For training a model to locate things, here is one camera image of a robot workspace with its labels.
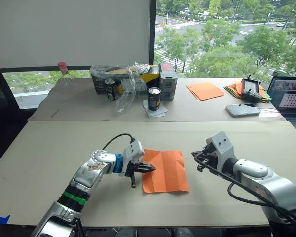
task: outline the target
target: office chair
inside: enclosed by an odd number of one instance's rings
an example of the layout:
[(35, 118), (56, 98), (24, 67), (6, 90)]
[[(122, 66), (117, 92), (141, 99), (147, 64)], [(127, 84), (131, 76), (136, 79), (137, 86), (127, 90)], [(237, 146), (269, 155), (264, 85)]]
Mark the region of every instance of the office chair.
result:
[(20, 110), (0, 71), (0, 158), (35, 110), (36, 108)]

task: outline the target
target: white roller shade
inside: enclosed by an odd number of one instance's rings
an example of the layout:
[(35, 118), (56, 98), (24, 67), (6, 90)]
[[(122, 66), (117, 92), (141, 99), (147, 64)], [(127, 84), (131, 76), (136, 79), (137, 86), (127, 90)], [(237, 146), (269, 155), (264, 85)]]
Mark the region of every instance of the white roller shade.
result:
[(149, 0), (0, 0), (0, 68), (149, 62)]

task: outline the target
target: laptop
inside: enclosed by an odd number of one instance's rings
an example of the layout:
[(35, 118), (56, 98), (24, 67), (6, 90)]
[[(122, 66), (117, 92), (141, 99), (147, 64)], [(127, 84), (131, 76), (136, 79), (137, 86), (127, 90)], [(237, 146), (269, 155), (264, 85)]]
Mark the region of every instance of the laptop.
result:
[(274, 107), (296, 128), (296, 77), (274, 76), (267, 93)]

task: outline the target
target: window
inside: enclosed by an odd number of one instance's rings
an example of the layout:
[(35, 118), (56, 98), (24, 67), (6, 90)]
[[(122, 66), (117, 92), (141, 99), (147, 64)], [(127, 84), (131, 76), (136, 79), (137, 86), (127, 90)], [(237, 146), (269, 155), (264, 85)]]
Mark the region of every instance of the window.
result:
[[(89, 78), (88, 70), (71, 70), (75, 78)], [(38, 107), (61, 77), (60, 71), (3, 73), (20, 109)]]
[(296, 0), (157, 0), (160, 62), (179, 77), (296, 76)]

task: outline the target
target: table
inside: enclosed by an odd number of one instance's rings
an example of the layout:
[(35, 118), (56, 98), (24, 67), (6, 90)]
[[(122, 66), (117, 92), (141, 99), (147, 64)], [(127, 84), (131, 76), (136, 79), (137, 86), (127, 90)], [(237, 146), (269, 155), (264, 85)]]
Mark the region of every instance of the table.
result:
[[(28, 122), (0, 160), (0, 216), (9, 224), (36, 225), (93, 150), (113, 136), (129, 132), (144, 148), (183, 152), (189, 193), (144, 194), (116, 174), (106, 175), (82, 212), (82, 223), (94, 227), (242, 226), (267, 224), (260, 207), (234, 200), (228, 182), (196, 170), (191, 152), (224, 130), (238, 159), (264, 162), (296, 185), (296, 130), (287, 121), (239, 122)], [(120, 153), (122, 137), (107, 150)], [(253, 198), (237, 188), (235, 194)]]
[[(72, 88), (61, 83), (49, 92), (29, 121), (258, 121), (285, 120), (280, 113), (262, 111), (259, 116), (233, 118), (226, 105), (244, 103), (234, 98), (223, 87), (241, 78), (179, 78), (173, 101), (163, 101), (168, 109), (165, 117), (149, 118), (142, 101), (147, 95), (137, 95), (128, 112), (115, 116), (116, 102), (98, 95), (91, 79), (77, 79)], [(225, 95), (206, 101), (198, 101), (186, 87), (188, 84), (211, 82)], [(258, 107), (274, 108), (271, 103), (257, 103)]]

